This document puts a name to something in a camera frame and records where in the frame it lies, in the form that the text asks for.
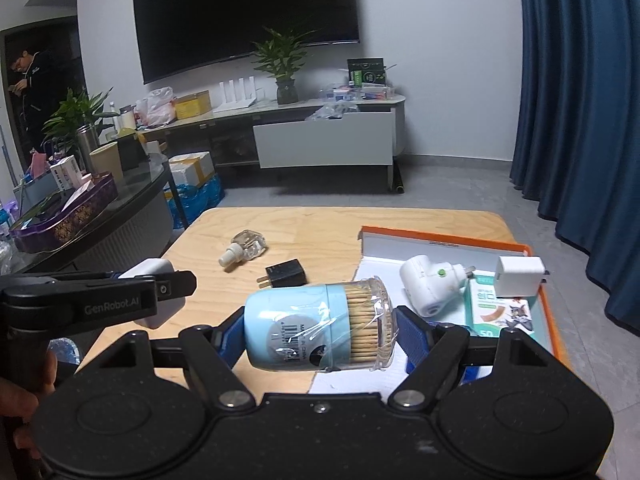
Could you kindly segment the person left hand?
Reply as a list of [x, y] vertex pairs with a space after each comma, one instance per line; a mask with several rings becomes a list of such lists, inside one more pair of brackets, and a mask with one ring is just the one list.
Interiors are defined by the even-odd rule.
[[13, 441], [19, 450], [29, 452], [34, 460], [39, 460], [41, 454], [32, 438], [29, 423], [37, 411], [40, 400], [55, 390], [57, 372], [58, 359], [48, 350], [44, 355], [43, 369], [39, 375], [40, 389], [36, 393], [31, 393], [4, 378], [1, 379], [1, 416], [21, 421], [13, 433]]

